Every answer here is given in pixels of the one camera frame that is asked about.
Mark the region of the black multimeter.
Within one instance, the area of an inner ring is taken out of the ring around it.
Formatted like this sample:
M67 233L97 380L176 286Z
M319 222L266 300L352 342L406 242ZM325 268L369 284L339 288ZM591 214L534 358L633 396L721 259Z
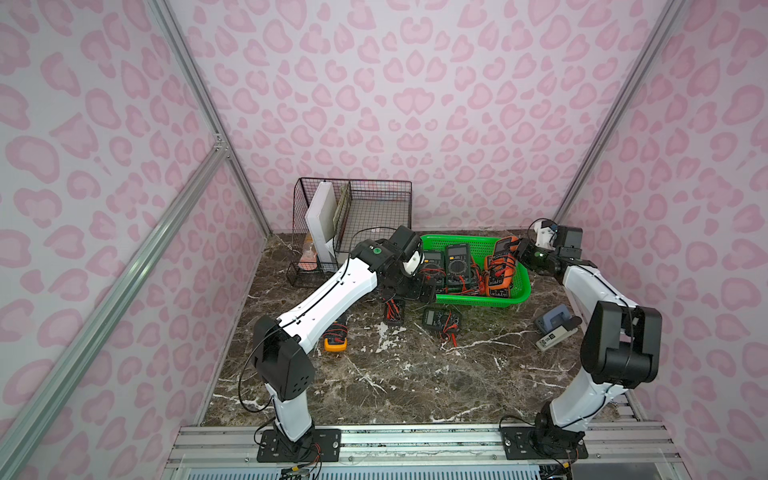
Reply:
M405 305L402 299L393 298L384 303L384 322L389 326L402 326L405 323Z

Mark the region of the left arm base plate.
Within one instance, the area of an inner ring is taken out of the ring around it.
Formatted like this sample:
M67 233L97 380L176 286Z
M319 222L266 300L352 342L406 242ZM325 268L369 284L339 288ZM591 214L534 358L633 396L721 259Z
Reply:
M304 463L319 458L337 462L342 431L333 428L311 428L297 441L291 441L279 430L265 430L259 440L258 463Z

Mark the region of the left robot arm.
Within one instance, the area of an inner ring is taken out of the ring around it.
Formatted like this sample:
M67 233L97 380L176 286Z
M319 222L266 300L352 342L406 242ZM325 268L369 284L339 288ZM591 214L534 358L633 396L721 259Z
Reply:
M338 270L297 306L254 325L252 360L275 410L275 430L291 446L311 438L314 422L306 390L315 378L309 358L322 335L369 293L382 289L396 297L431 303L436 287L420 273L422 239L406 226L386 239L365 239Z

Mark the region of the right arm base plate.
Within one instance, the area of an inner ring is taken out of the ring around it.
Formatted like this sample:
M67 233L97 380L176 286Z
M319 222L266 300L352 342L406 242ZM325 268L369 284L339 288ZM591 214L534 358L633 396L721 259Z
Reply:
M572 432L559 427L502 427L502 446L507 460L566 460L587 459L584 432Z

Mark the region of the yellow multimeter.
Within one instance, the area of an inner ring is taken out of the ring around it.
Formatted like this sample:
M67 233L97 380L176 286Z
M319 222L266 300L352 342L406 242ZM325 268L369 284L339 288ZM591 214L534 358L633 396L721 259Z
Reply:
M348 328L335 322L322 335L324 350L331 353L343 352L348 346Z

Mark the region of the grey white device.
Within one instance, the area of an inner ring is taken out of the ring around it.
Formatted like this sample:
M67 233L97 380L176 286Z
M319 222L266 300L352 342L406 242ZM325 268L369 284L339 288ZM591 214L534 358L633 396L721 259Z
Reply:
M569 338L580 328L582 318L571 314L564 304L540 315L534 320L534 325L542 334L536 342L539 351L545 352Z

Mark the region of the aluminium front rail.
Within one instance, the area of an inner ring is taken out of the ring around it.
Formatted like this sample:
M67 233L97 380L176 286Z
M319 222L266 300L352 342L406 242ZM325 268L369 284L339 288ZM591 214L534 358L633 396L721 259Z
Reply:
M182 429L164 479L688 479L669 432L658 422L597 423L583 452L559 460L511 458L516 443L495 424L350 425L298 461L261 448L253 427Z

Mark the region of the grey tray on rack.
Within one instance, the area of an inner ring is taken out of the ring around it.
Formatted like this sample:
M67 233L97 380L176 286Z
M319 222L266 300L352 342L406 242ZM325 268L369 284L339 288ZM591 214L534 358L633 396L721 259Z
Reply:
M342 239L394 232L401 225L410 226L410 220L408 200L353 200L346 213Z

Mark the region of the small dark multimeter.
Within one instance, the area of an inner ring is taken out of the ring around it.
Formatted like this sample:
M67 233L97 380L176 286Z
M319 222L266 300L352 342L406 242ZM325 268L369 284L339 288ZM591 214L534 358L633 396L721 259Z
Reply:
M454 347L458 345L461 324L461 313L451 308L426 308L421 319L422 328Z

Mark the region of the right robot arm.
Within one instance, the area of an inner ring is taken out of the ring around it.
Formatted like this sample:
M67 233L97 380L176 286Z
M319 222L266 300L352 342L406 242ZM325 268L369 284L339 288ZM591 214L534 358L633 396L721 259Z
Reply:
M566 390L536 415L531 443L550 455L574 453L609 401L656 378L662 314L629 299L582 257L582 229L547 218L531 227L535 236L521 240L516 260L563 286L577 317L586 323L581 368Z

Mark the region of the green plastic basket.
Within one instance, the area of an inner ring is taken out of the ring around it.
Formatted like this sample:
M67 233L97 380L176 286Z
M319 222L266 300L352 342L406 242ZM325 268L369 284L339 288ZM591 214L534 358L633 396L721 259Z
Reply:
M422 235L421 239L425 251L444 250L449 245L466 243L469 245L473 260L478 265L484 262L486 256L493 253L494 246L498 241L498 238L494 237L445 234L426 234ZM436 303L443 305L507 308L525 302L530 297L530 294L531 284L528 270L524 266L518 266L512 280L508 298L439 293L436 295Z

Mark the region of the green multimeter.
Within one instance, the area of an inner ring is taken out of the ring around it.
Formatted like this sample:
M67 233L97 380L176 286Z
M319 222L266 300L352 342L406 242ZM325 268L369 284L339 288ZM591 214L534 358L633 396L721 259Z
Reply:
M473 258L468 244L459 243L445 248L445 290L448 294L468 295L478 285Z

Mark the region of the orange multimeter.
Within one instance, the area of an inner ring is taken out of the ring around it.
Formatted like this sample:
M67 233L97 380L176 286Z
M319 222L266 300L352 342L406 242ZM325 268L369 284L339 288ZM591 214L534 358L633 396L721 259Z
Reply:
M509 298L517 271L515 253L520 239L511 235L496 241L493 252L485 258L484 286L491 298Z

